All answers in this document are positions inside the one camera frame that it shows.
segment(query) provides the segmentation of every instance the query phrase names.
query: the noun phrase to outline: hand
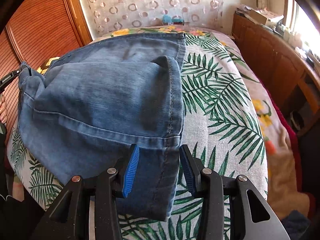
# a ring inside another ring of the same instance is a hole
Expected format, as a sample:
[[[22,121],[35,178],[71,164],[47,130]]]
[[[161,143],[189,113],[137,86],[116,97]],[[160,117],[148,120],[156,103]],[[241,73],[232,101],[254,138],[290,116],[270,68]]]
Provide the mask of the hand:
[[[2,123],[6,123],[7,120],[8,120],[7,103],[5,101],[4,95],[2,95],[1,104],[0,104],[0,121]]]

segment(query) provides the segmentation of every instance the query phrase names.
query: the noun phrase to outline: floral blanket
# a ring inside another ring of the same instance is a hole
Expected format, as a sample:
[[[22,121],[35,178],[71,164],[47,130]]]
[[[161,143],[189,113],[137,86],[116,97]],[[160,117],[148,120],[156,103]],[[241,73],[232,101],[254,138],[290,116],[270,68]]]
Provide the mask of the floral blanket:
[[[98,40],[139,32],[186,33],[187,52],[181,73],[185,110],[183,143],[188,144],[193,156],[200,158],[205,167],[233,178],[244,174],[267,198],[264,135],[244,84],[246,79],[254,80],[255,77],[250,78],[248,74],[238,71],[236,65],[246,64],[238,53],[227,46],[227,37],[212,31],[170,25],[119,30]],[[63,185],[24,147],[17,123],[10,137],[7,156],[24,187],[47,209]],[[120,215],[122,236],[139,240],[194,239],[198,233],[201,207],[202,199],[191,197],[180,169],[169,220],[160,222]],[[224,222],[224,237],[229,239],[227,196]]]

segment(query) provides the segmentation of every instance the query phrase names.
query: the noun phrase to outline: wooden cabinet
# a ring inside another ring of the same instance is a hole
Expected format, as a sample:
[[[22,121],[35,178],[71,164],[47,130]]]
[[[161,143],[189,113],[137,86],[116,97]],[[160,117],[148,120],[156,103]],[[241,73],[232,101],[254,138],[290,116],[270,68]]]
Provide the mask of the wooden cabinet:
[[[320,119],[320,77],[282,38],[234,14],[232,35],[240,52],[286,117],[307,101],[314,114],[298,135]]]

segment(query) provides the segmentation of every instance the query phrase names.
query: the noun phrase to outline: cardboard box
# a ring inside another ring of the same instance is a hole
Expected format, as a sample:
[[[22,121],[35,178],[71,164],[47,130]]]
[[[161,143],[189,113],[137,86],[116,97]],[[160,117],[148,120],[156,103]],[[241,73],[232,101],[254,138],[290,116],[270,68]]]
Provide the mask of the cardboard box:
[[[248,15],[254,19],[255,21],[257,21],[258,23],[261,23],[263,25],[266,25],[268,18],[265,17],[264,15],[256,12],[255,10],[250,10],[248,12]]]

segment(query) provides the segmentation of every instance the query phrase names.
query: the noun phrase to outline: bed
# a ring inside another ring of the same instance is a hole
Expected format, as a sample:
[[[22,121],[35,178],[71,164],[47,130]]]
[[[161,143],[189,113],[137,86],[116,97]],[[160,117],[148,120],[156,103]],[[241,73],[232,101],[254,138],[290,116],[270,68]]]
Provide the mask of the bed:
[[[294,209],[307,216],[311,205],[309,196],[300,192],[296,136],[234,42],[219,32],[181,25],[121,29],[94,42],[141,32],[186,34],[187,53],[181,73],[185,111],[183,143],[188,144],[193,155],[220,175],[248,176],[280,219]],[[47,209],[63,185],[25,148],[17,121],[7,156],[23,186]],[[190,197],[181,169],[177,183],[170,219],[159,222],[120,215],[123,238],[196,237],[202,201]],[[229,239],[229,229],[226,198],[225,239]]]

